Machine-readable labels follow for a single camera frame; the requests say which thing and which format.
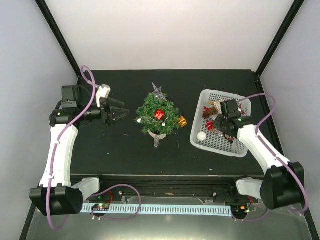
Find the white perforated plastic basket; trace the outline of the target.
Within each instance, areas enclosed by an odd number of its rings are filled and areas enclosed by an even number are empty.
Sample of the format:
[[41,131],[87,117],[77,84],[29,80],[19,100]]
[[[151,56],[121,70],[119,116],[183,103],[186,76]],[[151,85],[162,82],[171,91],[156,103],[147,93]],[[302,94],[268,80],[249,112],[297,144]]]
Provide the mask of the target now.
[[[241,101],[238,103],[238,108],[241,110],[243,117],[251,115],[251,101],[249,99],[245,100],[241,95],[210,89],[205,89],[200,93],[190,134],[190,143],[194,147],[228,157],[243,158],[247,155],[248,148],[235,137],[223,135],[218,130],[207,130],[205,127],[207,121],[215,121],[216,115],[208,119],[202,117],[204,107],[220,109],[220,102],[233,99]],[[206,133],[205,141],[198,141],[197,139],[197,134],[201,131]]]

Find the gold gift box ornament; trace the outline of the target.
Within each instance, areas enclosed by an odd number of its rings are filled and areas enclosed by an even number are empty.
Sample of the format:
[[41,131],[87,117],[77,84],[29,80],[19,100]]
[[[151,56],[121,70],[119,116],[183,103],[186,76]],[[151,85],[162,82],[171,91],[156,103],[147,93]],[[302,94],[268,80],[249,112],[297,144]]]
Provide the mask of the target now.
[[183,116],[181,116],[181,117],[178,119],[178,124],[179,124],[179,126],[180,126],[181,128],[183,128],[183,127],[185,127],[185,126],[188,124],[188,122],[187,122],[187,120],[186,120]]

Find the red santa ornament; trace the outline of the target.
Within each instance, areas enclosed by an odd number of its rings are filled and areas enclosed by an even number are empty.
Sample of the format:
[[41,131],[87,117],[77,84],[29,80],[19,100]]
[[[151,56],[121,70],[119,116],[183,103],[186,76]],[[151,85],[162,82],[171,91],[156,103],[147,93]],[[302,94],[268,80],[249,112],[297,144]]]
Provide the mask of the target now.
[[208,131],[215,131],[216,129],[214,128],[214,121],[207,121],[205,124],[205,127]]

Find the silver star tree topper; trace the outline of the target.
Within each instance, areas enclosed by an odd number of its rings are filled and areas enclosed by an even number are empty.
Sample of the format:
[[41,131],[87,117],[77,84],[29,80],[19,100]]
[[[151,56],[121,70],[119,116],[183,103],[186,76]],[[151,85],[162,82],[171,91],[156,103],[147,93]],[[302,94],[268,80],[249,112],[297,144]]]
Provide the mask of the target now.
[[157,100],[159,100],[160,102],[167,101],[166,97],[164,96],[164,94],[162,92],[162,87],[157,87],[153,82],[151,84],[153,86],[152,94],[154,95],[154,97]]

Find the small green christmas tree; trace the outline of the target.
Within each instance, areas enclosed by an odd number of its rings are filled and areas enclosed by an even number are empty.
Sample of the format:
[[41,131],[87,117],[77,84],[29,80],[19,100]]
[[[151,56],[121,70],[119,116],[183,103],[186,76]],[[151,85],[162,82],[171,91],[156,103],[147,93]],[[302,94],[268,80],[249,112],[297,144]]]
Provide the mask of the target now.
[[150,93],[136,110],[135,122],[142,125],[142,133],[171,135],[181,126],[179,124],[180,110],[173,101],[158,98]]

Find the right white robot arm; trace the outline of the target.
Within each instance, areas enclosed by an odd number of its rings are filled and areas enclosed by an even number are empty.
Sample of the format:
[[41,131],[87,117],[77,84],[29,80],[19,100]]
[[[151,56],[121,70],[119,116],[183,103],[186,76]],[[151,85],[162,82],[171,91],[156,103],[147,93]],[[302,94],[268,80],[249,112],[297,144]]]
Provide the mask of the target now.
[[251,117],[242,116],[235,99],[221,102],[220,107],[221,113],[214,120],[213,127],[244,144],[264,173],[262,180],[239,179],[228,187],[228,198],[238,202],[244,196],[254,197],[262,200],[269,210],[294,204],[304,204],[307,209],[303,166],[283,156],[252,123]]

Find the white bulb string lights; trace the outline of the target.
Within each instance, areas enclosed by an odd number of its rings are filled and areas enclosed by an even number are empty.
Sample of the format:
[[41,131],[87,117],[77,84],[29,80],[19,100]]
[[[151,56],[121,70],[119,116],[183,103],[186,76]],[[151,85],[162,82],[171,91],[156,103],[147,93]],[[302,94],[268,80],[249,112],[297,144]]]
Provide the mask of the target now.
[[153,138],[153,145],[155,148],[158,148],[161,140],[167,137],[163,132],[163,129],[166,127],[166,123],[159,121],[157,118],[151,119],[150,117],[140,116],[135,122],[143,125],[142,132],[147,133]]

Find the red gift box ornament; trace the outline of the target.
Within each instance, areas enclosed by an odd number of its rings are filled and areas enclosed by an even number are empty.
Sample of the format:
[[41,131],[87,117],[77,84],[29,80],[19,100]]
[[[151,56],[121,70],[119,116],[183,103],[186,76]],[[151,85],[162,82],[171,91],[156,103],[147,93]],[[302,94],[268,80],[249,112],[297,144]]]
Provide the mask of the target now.
[[162,111],[161,109],[158,109],[155,114],[154,114],[154,117],[157,119],[157,120],[161,120],[163,117],[165,116],[165,112]]

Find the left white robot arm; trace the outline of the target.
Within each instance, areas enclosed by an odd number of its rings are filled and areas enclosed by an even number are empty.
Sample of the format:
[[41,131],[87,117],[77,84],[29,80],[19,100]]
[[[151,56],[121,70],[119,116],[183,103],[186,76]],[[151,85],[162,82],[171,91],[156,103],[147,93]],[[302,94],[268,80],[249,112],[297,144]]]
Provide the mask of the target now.
[[71,162],[74,144],[83,121],[101,121],[109,126],[125,118],[129,110],[124,103],[109,98],[111,88],[102,84],[95,90],[90,106],[82,105],[79,85],[63,86],[62,100],[49,117],[50,148],[39,186],[32,188],[29,198],[44,216],[80,213],[83,202],[90,196],[103,199],[108,192],[98,177],[71,183]]

